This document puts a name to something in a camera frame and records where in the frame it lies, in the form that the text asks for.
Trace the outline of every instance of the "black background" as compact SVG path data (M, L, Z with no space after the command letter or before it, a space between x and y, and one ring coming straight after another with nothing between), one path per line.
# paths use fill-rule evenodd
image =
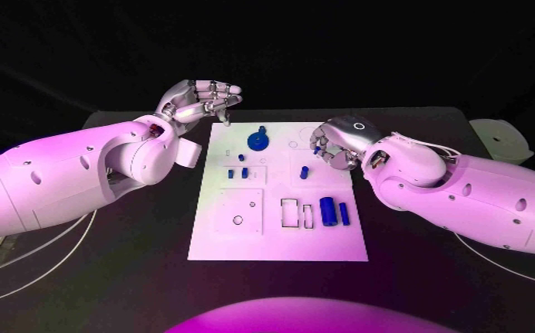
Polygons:
M531 137L532 0L0 0L1 148L150 110L182 79L241 109L447 105Z

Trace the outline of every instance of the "blue object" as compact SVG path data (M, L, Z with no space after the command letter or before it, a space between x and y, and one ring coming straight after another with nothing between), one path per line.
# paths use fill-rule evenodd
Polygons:
M330 196L326 196L326 198L320 199L320 209L323 226L337 225L334 201L332 200Z
M349 216L347 216L347 207L345 203L339 204L340 206L340 216L342 216L342 223L343 226L349 226Z
M303 166L301 168L301 175L298 176L303 180L307 179L307 176L308 176L308 167L307 166Z
M265 127L259 126L258 132L251 134L248 137L248 147L254 151L261 151L264 150L270 145L270 139L268 136L265 135Z

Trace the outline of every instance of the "white bucket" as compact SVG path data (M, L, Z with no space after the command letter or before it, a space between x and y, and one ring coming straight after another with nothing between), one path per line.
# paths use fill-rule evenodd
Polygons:
M495 119L474 119L471 127L496 161L519 165L532 156L528 141L513 125Z

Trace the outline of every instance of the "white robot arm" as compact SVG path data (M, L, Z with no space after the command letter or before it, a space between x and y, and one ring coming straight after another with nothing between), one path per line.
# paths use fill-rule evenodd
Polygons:
M153 115L16 146L0 155L0 236L63 223L193 167L200 146L179 136L205 116L229 125L239 87L183 80Z
M480 243L535 253L533 171L398 133L385 137L360 117L332 118L310 142L333 168L353 169L360 162L376 198L389 208L414 212ZM332 154L327 142L342 151Z

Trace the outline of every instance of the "white cable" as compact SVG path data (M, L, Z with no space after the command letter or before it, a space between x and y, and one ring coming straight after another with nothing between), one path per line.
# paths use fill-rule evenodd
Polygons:
M42 250L46 246L49 246L75 227L76 225L84 221L84 218L86 218L86 215L84 215L76 223L52 239L49 240L42 246L39 246L34 250L32 250L30 252L24 253L22 256L19 256L16 259L10 260L9 262L3 263L0 265L0 269L3 267L6 267L7 265L10 265L11 263L16 263L17 261L20 261L23 258L26 258L27 256L30 256L30 254L34 254L34 252L37 252L39 250Z
M7 297L9 295L17 293L19 291L22 291L26 287L29 287L32 284L34 284L60 265L62 263L65 262L65 260L69 258L69 256L72 255L72 253L75 252L78 246L81 245L81 242L84 240L84 238L86 237L86 233L89 231L89 228L91 228L91 224L92 224L92 220L95 219L95 216L96 216L96 211L94 211L92 213L92 217L91 217L91 221L89 221L89 224L86 225L86 231L84 232L84 234L81 235L81 239L78 240L78 243L76 245L73 246L71 252L66 254L66 256L63 257L63 259L56 263L56 266L33 281L30 281L24 286L22 286L19 289L16 289L14 291L6 293L3 296L0 296L0 299Z
M448 148L447 146L443 146L443 145L437 145L437 144L431 144L430 142L422 142L420 140L415 140L414 138L408 138L407 136L404 136L402 134L399 134L398 132L392 132L392 134L395 136L399 136L401 138L412 141L412 142L417 142L418 144L422 144L422 145L427 145L427 146L432 146L434 148L438 148L441 149L443 151L451 151L453 153L456 153L456 155L460 155L460 152L456 151L453 148Z
M497 262L492 261L461 239L460 239L460 236L457 233L454 233L454 235L457 236L457 239L460 240L461 244L466 245L466 247L483 258L486 259L487 262L490 262L492 264L495 264L497 267L502 267L509 273L513 273L515 275L520 276L520 277L525 277L526 279L535 281L535 277L529 277L528 275L523 275L520 273L518 273L516 271L507 269L505 266L502 266Z

